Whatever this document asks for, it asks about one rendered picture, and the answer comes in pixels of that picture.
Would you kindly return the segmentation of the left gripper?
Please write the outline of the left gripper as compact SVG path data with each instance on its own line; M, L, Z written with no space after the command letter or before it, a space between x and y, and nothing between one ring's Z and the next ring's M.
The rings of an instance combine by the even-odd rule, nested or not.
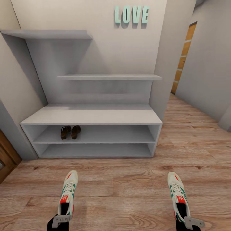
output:
M47 225L47 231L69 231L69 222L61 222L58 228L52 228L52 220Z

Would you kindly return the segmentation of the sandal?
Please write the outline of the sandal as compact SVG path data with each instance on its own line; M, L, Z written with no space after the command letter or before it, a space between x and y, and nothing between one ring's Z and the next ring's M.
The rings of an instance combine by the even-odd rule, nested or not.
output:
M67 138L67 134L71 132L71 126L65 126L61 129L61 138L62 140L65 140Z
M77 134L81 131L81 127L80 126L74 126L74 128L72 129L72 139L77 139Z

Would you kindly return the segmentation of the gym shoe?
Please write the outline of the gym shoe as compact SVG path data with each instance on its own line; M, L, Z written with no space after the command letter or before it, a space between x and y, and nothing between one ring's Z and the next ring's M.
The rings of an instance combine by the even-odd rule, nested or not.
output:
M63 191L58 207L57 215L72 215L74 213L74 193L78 184L78 174L71 170L65 178Z
M174 216L176 218L177 215L179 222L185 223L184 217L190 217L190 210L183 183L175 172L170 172L167 180L173 201Z

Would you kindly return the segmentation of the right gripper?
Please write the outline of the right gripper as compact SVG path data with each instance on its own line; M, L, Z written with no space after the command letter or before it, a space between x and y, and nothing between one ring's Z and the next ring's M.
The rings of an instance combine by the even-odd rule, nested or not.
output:
M198 226L192 226L193 230L187 229L183 222L179 222L179 219L176 215L176 229L177 231L201 231Z

